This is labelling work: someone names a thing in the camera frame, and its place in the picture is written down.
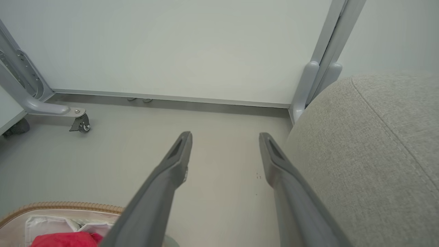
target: red object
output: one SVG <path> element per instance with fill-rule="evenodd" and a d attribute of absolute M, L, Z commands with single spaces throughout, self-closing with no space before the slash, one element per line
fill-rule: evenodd
<path fill-rule="evenodd" d="M 31 247 L 97 247 L 102 239 L 89 232 L 53 233 L 37 236 Z"/>

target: woven rim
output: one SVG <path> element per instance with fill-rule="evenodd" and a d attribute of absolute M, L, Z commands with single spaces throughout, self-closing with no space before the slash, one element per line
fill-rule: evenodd
<path fill-rule="evenodd" d="M 110 214 L 121 214 L 124 210 L 123 207 L 117 207 L 107 204 L 99 203 L 81 203 L 81 202 L 41 202 L 41 203 L 31 203 L 26 206 L 7 214 L 0 221 L 0 228 L 9 223 L 11 220 L 17 218 L 18 216 L 25 214 L 34 210 L 44 210 L 44 209 L 76 209 L 76 210 L 89 210 L 98 211 Z"/>

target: floor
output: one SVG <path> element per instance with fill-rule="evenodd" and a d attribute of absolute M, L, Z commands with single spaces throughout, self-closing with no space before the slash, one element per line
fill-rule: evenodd
<path fill-rule="evenodd" d="M 186 182 L 167 234 L 181 247 L 279 246 L 273 190 L 263 175 L 259 132 L 282 145 L 285 109 L 56 95 L 86 108 L 92 129 L 73 119 L 27 116 L 31 130 L 0 138 L 0 215 L 39 201 L 126 206 L 183 131 L 193 134 Z"/>

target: gray fabric sofa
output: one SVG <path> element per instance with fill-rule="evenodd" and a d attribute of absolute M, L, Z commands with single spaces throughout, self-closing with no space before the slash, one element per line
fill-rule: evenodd
<path fill-rule="evenodd" d="M 283 150 L 354 246 L 439 246 L 438 77 L 339 80 Z"/>

